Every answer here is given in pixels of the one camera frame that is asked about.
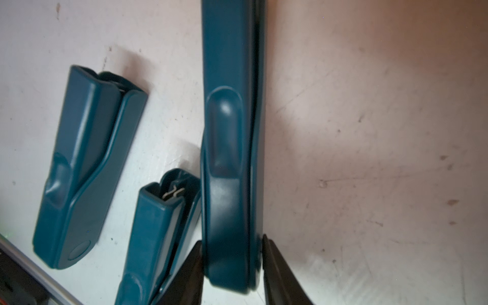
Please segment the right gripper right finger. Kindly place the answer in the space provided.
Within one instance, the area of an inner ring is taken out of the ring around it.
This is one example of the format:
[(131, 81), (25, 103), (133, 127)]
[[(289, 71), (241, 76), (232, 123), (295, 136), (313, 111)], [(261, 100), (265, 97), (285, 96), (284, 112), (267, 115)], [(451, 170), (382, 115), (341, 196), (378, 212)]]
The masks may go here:
[(262, 253), (266, 304), (313, 304), (275, 242), (266, 235)]

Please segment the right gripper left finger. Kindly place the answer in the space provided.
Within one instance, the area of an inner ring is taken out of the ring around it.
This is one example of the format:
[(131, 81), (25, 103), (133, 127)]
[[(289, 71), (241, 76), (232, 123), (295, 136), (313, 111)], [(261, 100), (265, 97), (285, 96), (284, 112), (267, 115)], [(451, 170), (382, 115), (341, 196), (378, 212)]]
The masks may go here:
[(197, 241), (156, 304), (200, 305), (203, 292), (202, 242)]

